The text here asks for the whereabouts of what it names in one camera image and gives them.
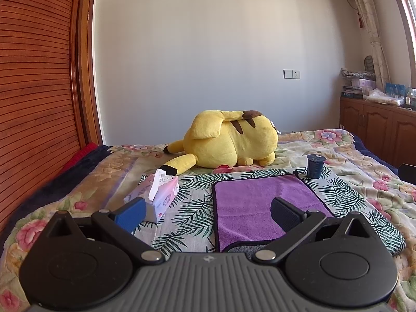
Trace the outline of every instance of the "purple towel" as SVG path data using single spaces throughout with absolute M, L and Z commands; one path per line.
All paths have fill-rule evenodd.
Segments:
M 332 214 L 295 175 L 228 180 L 214 185 L 219 250 L 235 242 L 276 239 L 284 231 L 271 217 L 270 204 L 281 197 L 301 210 Z

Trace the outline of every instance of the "light switch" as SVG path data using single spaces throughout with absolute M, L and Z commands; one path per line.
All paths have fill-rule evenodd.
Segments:
M 283 76 L 285 79 L 292 79 L 293 78 L 293 70 L 285 69 L 283 71 Z

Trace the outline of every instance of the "silver bolt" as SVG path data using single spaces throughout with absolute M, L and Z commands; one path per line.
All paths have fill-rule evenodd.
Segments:
M 141 254 L 141 258 L 143 260 L 147 260 L 148 262 L 157 262 L 162 259 L 163 254 L 156 250 L 147 250 Z
M 276 258 L 276 254 L 272 250 L 260 250 L 256 252 L 256 258 L 259 260 L 273 260 Z

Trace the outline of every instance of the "red tassel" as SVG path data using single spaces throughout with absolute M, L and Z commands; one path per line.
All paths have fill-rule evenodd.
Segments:
M 363 20 L 361 20 L 360 13 L 358 13 L 358 20 L 360 21 L 360 28 L 364 28 Z

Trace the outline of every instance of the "white wall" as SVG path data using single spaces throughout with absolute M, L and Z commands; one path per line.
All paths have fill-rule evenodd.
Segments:
M 97 0 L 94 0 L 93 11 L 92 11 L 92 71 L 93 71 L 93 75 L 94 75 L 95 99 L 96 99 L 96 103 L 97 103 L 98 121 L 100 123 L 101 136 L 102 136 L 102 139 L 103 139 L 103 144 L 106 144 L 104 132 L 103 132 L 103 129 L 102 129 L 102 118 L 101 118 L 100 104 L 99 104 L 99 100 L 98 100 L 97 73 L 96 73 L 96 64 L 95 64 L 95 15 L 96 15 L 95 10 L 96 10 L 96 5 L 97 5 Z
M 379 33 L 384 55 L 386 56 L 392 83 L 411 86 L 409 51 L 396 0 L 374 0 L 379 19 Z M 369 48 L 369 39 L 363 37 L 363 47 Z
M 181 139 L 205 109 L 259 110 L 280 131 L 332 128 L 340 68 L 363 69 L 346 0 L 96 0 L 95 36 L 107 144 Z

